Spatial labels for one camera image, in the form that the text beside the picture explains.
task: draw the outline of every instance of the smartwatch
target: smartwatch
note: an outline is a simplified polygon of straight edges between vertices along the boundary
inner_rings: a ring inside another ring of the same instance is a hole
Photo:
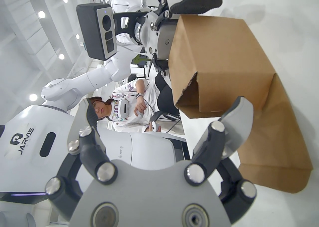
[[[137,93],[137,94],[135,95],[135,98],[138,98],[139,96],[144,96],[144,95],[141,94],[141,93]]]

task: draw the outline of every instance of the metal screw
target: metal screw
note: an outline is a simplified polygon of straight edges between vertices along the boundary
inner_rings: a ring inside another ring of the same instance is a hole
[[[93,227],[116,227],[119,221],[119,213],[112,203],[101,204],[92,217]]]
[[[88,136],[90,135],[90,133],[92,132],[92,128],[90,126],[87,126],[85,128],[81,128],[80,131],[79,131],[79,135],[81,137],[84,137],[84,136]]]
[[[241,191],[248,198],[254,198],[257,195],[257,189],[250,181],[244,181],[240,187]]]
[[[214,121],[211,124],[211,127],[212,127],[212,129],[214,129],[216,131],[219,131],[219,132],[224,132],[225,131],[225,126],[220,121]]]
[[[114,173],[115,173],[114,165],[110,162],[105,162],[99,167],[96,175],[99,181],[107,182],[111,178],[113,178]]]
[[[208,227],[209,218],[204,210],[198,204],[188,205],[182,214],[182,226],[183,227]]]
[[[75,140],[75,141],[70,141],[68,143],[68,150],[70,152],[74,152],[74,151],[77,151],[79,149],[79,146],[80,146],[80,142],[79,140]]]
[[[169,18],[169,16],[170,16],[169,10],[166,10],[166,11],[164,12],[164,17],[165,17],[165,18]]]
[[[50,179],[45,185],[45,192],[48,195],[55,194],[61,187],[61,181],[55,177]]]
[[[188,178],[194,183],[202,183],[205,179],[205,173],[198,164],[191,164],[187,167],[186,173]]]

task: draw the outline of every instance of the handheld controller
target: handheld controller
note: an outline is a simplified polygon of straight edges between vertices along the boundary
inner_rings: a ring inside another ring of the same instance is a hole
[[[152,131],[157,132],[158,129],[159,129],[159,125],[155,121],[152,121]]]
[[[144,116],[144,114],[139,111],[136,111],[136,113],[137,113],[137,116],[135,116],[136,119],[142,119],[142,117]]]

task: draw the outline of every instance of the dark hair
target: dark hair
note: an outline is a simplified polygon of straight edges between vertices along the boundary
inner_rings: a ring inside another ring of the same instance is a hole
[[[108,99],[106,102],[104,102],[103,99],[102,99],[100,96],[90,97],[89,100],[91,101],[92,104],[93,104],[94,102],[97,102],[97,101],[98,101],[98,102],[104,103],[105,105],[110,105],[110,104],[114,101],[113,98],[110,98],[110,99]]]

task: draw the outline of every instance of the silver bolt head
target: silver bolt head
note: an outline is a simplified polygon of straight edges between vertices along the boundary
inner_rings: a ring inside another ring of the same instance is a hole
[[[48,195],[55,194],[61,187],[61,181],[57,178],[51,178],[45,185],[45,192]]]
[[[244,181],[240,187],[241,191],[248,198],[254,198],[257,195],[257,189],[254,184],[249,181]]]
[[[87,126],[85,128],[81,128],[80,131],[79,131],[79,135],[81,137],[85,137],[85,136],[88,136],[90,135],[90,133],[92,132],[92,128],[90,126]]]
[[[70,141],[68,143],[68,150],[70,152],[77,151],[79,149],[79,146],[80,146],[80,141],[78,139],[74,141]]]
[[[96,173],[96,175],[98,177],[98,180],[102,181],[102,182],[109,181],[110,179],[113,178],[114,174],[115,174],[115,167],[110,162],[103,163],[99,167],[99,169],[98,169],[98,171]]]
[[[169,10],[166,10],[166,11],[164,12],[164,17],[165,17],[165,18],[168,18],[168,17],[169,17]]]
[[[220,121],[214,121],[212,124],[212,129],[216,130],[216,131],[219,131],[219,132],[224,132],[225,131],[225,126],[223,125],[222,122]]]
[[[198,164],[191,164],[186,170],[188,178],[194,183],[202,183],[205,179],[205,173]]]

